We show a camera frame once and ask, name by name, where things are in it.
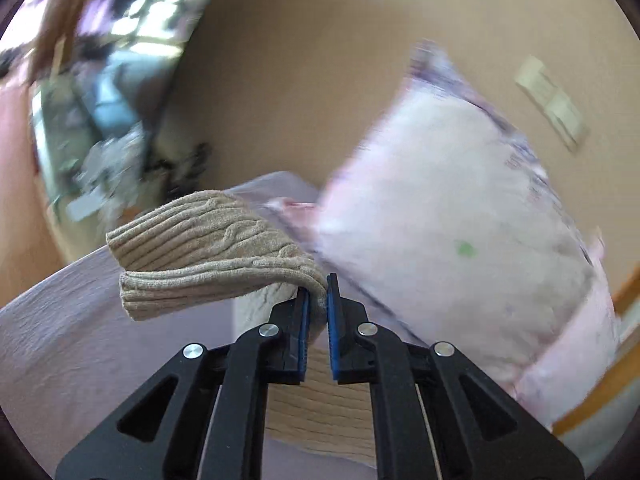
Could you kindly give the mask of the beige cable knit sweater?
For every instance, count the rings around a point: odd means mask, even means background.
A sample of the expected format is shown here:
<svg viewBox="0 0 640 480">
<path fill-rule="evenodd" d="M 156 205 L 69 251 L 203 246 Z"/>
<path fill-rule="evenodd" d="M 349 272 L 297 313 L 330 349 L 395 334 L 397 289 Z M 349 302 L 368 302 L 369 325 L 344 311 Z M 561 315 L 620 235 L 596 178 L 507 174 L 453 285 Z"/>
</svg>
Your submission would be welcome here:
<svg viewBox="0 0 640 480">
<path fill-rule="evenodd" d="M 220 191 L 183 196 L 107 233 L 122 268 L 120 300 L 135 321 L 230 300 L 241 335 L 268 321 L 275 304 L 311 293 L 310 383 L 299 392 L 274 387 L 267 408 L 270 438 L 314 454 L 375 464 L 371 404 L 365 388 L 330 378 L 326 274 L 295 240 Z"/>
</svg>

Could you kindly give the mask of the pink star pattern pillow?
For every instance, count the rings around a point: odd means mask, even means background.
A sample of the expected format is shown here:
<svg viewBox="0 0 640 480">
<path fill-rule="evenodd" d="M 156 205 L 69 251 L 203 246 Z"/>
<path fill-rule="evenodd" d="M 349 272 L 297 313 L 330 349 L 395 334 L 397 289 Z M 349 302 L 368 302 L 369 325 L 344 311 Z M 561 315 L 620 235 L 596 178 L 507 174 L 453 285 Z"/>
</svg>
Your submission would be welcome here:
<svg viewBox="0 0 640 480">
<path fill-rule="evenodd" d="M 268 206 L 412 341 L 455 344 L 546 426 L 614 359 L 600 250 L 548 200 L 374 193 Z"/>
</svg>

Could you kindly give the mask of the lilac bed sheet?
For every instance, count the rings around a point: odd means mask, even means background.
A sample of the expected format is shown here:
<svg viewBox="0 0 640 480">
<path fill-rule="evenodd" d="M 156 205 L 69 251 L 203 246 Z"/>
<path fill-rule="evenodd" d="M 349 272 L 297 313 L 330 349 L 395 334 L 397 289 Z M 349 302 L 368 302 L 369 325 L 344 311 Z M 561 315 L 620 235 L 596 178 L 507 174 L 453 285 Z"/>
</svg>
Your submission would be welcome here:
<svg viewBox="0 0 640 480">
<path fill-rule="evenodd" d="M 312 184 L 280 171 L 228 193 L 279 229 L 263 206 L 276 197 L 318 200 Z M 186 344 L 235 340 L 232 300 L 134 322 L 119 298 L 120 269 L 106 247 L 38 283 L 1 309 L 1 408 L 52 477 L 88 432 Z M 265 438 L 263 479 L 377 479 L 374 466 L 302 451 Z"/>
</svg>

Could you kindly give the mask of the pale pink floral pillow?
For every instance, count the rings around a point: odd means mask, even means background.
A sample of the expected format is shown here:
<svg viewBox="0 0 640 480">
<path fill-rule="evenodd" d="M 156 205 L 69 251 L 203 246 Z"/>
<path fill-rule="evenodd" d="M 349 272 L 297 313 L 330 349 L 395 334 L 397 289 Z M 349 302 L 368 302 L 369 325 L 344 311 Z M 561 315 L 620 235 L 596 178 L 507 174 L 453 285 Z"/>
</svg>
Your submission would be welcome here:
<svg viewBox="0 0 640 480">
<path fill-rule="evenodd" d="M 537 157 L 432 42 L 318 201 L 323 259 L 426 344 L 512 386 L 558 338 L 593 267 Z"/>
</svg>

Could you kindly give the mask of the cluttered window area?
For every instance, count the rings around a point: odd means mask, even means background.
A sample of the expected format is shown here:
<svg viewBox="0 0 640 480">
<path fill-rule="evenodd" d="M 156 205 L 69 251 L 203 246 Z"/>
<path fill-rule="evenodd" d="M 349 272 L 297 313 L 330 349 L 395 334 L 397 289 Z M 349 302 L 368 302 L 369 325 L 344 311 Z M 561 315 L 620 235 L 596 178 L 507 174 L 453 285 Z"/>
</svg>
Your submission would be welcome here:
<svg viewBox="0 0 640 480">
<path fill-rule="evenodd" d="M 191 192 L 207 144 L 160 146 L 171 88 L 212 0 L 1 0 L 1 71 L 27 78 L 52 223 L 104 234 Z"/>
</svg>

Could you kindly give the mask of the wooden wall niche frame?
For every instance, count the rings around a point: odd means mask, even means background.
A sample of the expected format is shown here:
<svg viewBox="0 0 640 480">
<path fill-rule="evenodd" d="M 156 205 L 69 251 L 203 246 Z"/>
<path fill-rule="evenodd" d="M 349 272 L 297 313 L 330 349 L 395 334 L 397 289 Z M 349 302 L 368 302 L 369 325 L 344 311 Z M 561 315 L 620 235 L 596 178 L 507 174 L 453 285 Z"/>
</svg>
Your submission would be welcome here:
<svg viewBox="0 0 640 480">
<path fill-rule="evenodd" d="M 553 433 L 580 459 L 588 479 L 639 477 L 639 271 L 613 295 L 620 342 L 612 366 Z"/>
</svg>

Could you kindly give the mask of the wall switch panel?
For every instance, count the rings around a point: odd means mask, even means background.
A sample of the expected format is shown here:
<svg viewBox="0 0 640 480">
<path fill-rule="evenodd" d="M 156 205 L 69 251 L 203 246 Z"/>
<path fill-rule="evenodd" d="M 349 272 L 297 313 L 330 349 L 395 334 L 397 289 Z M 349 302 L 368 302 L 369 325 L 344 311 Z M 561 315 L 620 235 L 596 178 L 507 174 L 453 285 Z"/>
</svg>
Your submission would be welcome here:
<svg viewBox="0 0 640 480">
<path fill-rule="evenodd" d="M 548 120 L 565 147 L 576 153 L 588 134 L 584 116 L 554 81 L 544 63 L 529 56 L 518 69 L 514 81 Z"/>
</svg>

